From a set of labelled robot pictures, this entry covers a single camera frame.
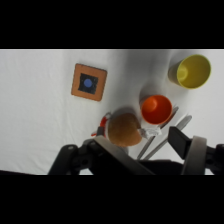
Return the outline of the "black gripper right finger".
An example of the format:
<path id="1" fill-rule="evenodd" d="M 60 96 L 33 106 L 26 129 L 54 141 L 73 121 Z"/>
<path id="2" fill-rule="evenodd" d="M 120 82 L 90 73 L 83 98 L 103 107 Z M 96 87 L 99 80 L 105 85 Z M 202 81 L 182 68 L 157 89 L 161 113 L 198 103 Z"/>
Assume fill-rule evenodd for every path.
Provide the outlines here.
<path id="1" fill-rule="evenodd" d="M 182 175 L 203 175 L 205 169 L 214 175 L 224 175 L 224 144 L 209 147 L 205 138 L 190 139 L 176 127 L 169 129 L 168 143 L 184 160 Z"/>

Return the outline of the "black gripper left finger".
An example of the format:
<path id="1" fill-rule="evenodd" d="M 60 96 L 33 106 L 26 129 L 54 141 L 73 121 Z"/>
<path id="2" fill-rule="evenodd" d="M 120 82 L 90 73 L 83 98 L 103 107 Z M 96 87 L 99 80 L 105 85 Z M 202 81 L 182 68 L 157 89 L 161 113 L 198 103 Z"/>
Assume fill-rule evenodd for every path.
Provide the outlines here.
<path id="1" fill-rule="evenodd" d="M 103 136 L 85 140 L 80 147 L 63 146 L 48 174 L 79 175 L 85 169 L 93 175 L 153 175 Z"/>

